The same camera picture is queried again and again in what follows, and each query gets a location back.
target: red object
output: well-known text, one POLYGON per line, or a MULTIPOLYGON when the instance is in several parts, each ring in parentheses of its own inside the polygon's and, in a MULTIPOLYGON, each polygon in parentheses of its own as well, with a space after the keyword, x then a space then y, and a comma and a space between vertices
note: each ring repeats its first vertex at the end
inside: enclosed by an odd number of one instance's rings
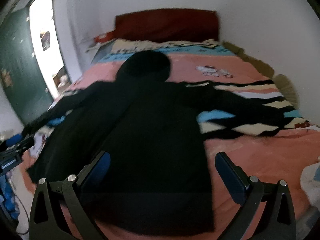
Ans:
POLYGON ((94 38, 95 42, 100 42, 100 43, 104 43, 107 41, 111 41, 112 39, 114 39, 114 31, 108 32, 108 33, 103 33, 97 37, 94 38))
POLYGON ((116 16, 113 34, 130 41, 217 41, 219 23, 216 11, 156 9, 116 16))

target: mattress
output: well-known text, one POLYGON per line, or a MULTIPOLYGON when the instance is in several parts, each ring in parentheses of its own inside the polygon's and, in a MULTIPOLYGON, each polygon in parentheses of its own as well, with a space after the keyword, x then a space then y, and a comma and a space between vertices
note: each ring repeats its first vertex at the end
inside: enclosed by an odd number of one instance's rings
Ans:
MULTIPOLYGON (((109 44, 100 48, 92 62, 92 67, 69 89, 86 88, 97 80, 113 81, 123 61, 134 53, 134 51, 117 53, 112 50, 114 45, 109 44)), ((244 62, 222 46, 217 45, 213 48, 207 48, 193 45, 158 48, 156 50, 166 53, 172 62, 172 72, 169 78, 171 82, 211 80, 220 84, 218 89, 242 93, 244 97, 272 99, 282 96, 276 86, 266 82, 269 78, 259 73, 250 63, 244 62), (220 70, 219 76, 214 75, 215 72, 210 72, 212 66, 220 70), (228 76, 222 74, 223 71, 221 70, 228 72, 228 76)), ((285 107, 288 104, 276 104, 276 107, 285 107)), ((300 122, 305 122, 305 119, 300 117, 294 120, 291 128, 298 127, 300 122)), ((204 233, 188 239, 217 239, 239 209, 239 205, 231 199, 214 166, 215 155, 220 151, 226 152, 235 165, 241 166, 249 176, 255 175, 261 181, 270 183, 276 183, 281 179, 286 180, 297 219, 309 208, 308 199, 300 188, 300 175, 304 167, 317 162, 318 149, 320 148, 319 131, 297 128, 281 130, 274 137, 246 135, 229 140, 210 139, 205 141, 205 148, 213 184, 215 232, 204 233)), ((23 160, 20 166, 23 178, 28 190, 34 193, 35 185, 31 183, 25 169, 31 166, 35 160, 27 152, 24 154, 23 160)), ((244 239, 253 234, 263 207, 264 204, 262 203, 244 239)), ((63 208, 63 211, 73 235, 81 239, 67 209, 63 208)), ((105 224, 103 221, 96 222, 109 239, 173 239, 172 237, 138 236, 105 224)))

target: silver bolt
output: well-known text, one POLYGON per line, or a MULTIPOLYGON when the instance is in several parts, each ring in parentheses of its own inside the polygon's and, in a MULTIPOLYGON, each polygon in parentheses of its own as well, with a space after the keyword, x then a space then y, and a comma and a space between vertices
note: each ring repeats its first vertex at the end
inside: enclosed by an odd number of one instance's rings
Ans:
POLYGON ((76 179, 76 176, 73 174, 68 177, 69 181, 74 181, 75 179, 76 179))
POLYGON ((42 185, 45 183, 45 178, 39 179, 39 184, 42 185))
POLYGON ((250 177, 250 180, 251 180, 252 182, 258 182, 258 178, 257 178, 256 176, 251 176, 251 177, 250 177))
POLYGON ((281 184, 282 186, 284 186, 284 187, 287 186, 287 182, 286 182, 285 180, 283 180, 283 179, 280 181, 280 184, 281 184))

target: doorway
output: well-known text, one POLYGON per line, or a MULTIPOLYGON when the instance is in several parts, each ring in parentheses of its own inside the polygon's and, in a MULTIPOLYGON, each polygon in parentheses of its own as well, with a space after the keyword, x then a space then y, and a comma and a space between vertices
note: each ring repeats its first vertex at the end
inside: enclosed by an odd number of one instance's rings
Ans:
POLYGON ((70 86, 53 20, 52 0, 35 0, 29 8, 34 56, 53 98, 70 86))

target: door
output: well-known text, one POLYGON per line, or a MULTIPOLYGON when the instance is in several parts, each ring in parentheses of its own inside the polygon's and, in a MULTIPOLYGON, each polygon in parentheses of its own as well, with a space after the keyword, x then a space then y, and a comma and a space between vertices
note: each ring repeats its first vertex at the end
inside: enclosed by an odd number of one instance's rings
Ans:
POLYGON ((29 8, 9 14, 0 26, 0 74, 4 91, 23 124, 52 104, 33 50, 29 8))

